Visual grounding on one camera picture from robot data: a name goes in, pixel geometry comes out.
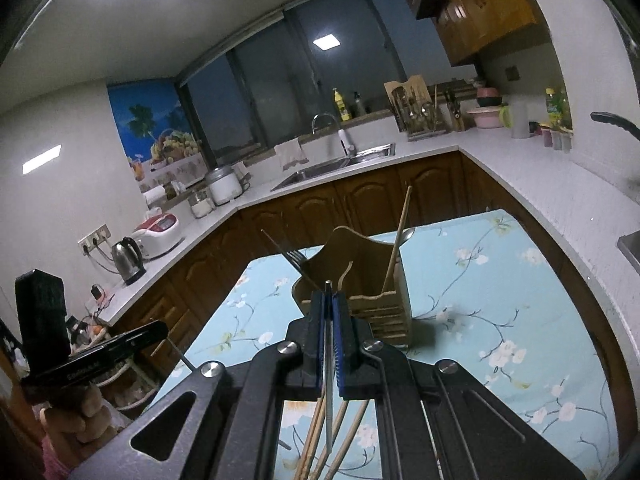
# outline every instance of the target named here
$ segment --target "ceiling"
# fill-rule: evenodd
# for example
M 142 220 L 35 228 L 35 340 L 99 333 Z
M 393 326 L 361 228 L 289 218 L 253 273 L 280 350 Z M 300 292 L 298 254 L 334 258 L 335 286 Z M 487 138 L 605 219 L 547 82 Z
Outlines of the ceiling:
M 95 79 L 173 77 L 291 0 L 53 0 L 0 66 L 0 112 Z

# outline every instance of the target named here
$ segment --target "hand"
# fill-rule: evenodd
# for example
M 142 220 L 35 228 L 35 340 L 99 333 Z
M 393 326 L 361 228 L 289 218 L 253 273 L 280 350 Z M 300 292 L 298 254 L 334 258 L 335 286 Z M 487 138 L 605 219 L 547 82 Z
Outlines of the hand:
M 111 413 L 102 405 L 100 388 L 91 384 L 76 412 L 61 408 L 40 410 L 40 423 L 49 437 L 53 453 L 69 469 L 98 451 L 115 435 Z

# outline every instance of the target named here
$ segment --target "table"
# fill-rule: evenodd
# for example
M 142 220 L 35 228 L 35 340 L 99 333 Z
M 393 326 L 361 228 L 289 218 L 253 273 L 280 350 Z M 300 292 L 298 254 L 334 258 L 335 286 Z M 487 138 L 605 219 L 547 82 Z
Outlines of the table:
M 401 255 L 414 332 L 407 357 L 460 362 L 588 479 L 604 478 L 618 462 L 618 437 L 602 366 L 571 299 L 517 221 L 498 210 L 419 227 Z M 280 255 L 252 261 L 187 357 L 231 366 L 284 339 L 302 315 L 290 293 L 298 277 Z M 155 400 L 189 373 L 180 362 Z M 360 402 L 350 403 L 334 452 Z M 286 401 L 280 439 L 292 449 L 278 447 L 275 479 L 293 478 L 314 406 Z M 370 403 L 336 478 L 382 477 L 376 428 Z M 323 443 L 324 436 L 316 457 Z

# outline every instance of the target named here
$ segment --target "rice cooker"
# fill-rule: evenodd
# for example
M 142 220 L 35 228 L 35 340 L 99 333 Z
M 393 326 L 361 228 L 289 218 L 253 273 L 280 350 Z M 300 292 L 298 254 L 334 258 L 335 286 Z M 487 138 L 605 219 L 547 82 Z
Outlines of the rice cooker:
M 145 260 L 156 258 L 173 249 L 182 240 L 182 228 L 171 213 L 152 216 L 136 227 L 131 237 Z
M 232 198 L 238 198 L 249 189 L 250 184 L 240 182 L 231 166 L 221 166 L 209 171 L 205 177 L 211 197 L 216 205 L 223 205 Z

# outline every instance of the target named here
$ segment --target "screw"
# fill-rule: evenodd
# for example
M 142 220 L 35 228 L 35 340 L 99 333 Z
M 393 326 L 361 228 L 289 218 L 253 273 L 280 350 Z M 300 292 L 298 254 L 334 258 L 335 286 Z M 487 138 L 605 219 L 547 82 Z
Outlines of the screw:
M 458 371 L 458 363 L 452 359 L 442 359 L 438 361 L 438 370 L 443 374 L 454 374 Z
M 200 373 L 205 377 L 215 377 L 225 371 L 225 365 L 217 361 L 207 361 L 200 365 Z
M 300 349 L 295 341 L 280 341 L 276 347 L 284 355 L 295 354 Z
M 362 347 L 367 351 L 367 352 L 379 352 L 380 350 L 382 350 L 382 347 L 385 344 L 380 341 L 380 339 L 367 339 L 363 344 Z

